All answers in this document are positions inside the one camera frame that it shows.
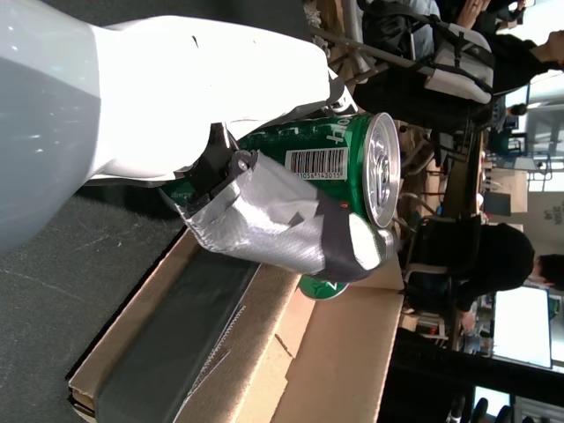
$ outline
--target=desk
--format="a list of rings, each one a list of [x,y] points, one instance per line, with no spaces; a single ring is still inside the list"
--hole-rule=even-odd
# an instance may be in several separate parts
[[[485,136],[485,132],[474,135],[477,139],[472,143],[467,162],[454,161],[443,202],[443,217],[457,219],[479,213],[476,194],[481,183]]]
[[[297,0],[45,3],[99,26],[188,15],[311,40]],[[182,228],[170,213],[157,191],[82,189],[33,240],[0,257],[2,423],[83,421],[66,402],[64,377]]]

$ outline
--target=silver duct tape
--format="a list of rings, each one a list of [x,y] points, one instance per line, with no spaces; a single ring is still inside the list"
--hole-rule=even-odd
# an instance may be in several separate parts
[[[186,225],[205,249],[315,275],[325,267],[323,216],[317,189],[258,153],[239,175]]]

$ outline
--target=cardboard flap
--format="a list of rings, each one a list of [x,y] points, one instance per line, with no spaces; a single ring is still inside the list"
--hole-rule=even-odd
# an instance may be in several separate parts
[[[272,423],[376,421],[403,298],[350,287],[318,303]]]
[[[187,401],[177,423],[237,420],[299,280],[300,275],[289,271],[260,267],[241,301],[244,310],[222,345],[225,358]]]

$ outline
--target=chair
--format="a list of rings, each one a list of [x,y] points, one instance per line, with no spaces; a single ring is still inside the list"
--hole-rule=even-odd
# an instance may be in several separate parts
[[[421,293],[409,285],[413,273],[445,275],[446,302],[449,308],[454,308],[453,290],[468,278],[478,258],[480,230],[480,216],[470,219],[433,216],[420,220],[403,266],[408,302],[410,298],[412,301],[420,298]]]

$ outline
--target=person's hand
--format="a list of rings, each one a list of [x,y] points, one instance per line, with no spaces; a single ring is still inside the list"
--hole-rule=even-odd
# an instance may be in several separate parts
[[[460,323],[464,329],[464,332],[472,332],[474,326],[476,326],[476,318],[471,311],[459,311],[460,313]]]
[[[456,24],[471,29],[476,23],[476,18],[482,12],[483,3],[484,0],[466,0],[464,7],[458,15]]]
[[[483,0],[482,1],[482,11],[487,11],[487,8],[489,7],[491,2],[492,2],[492,0]]]

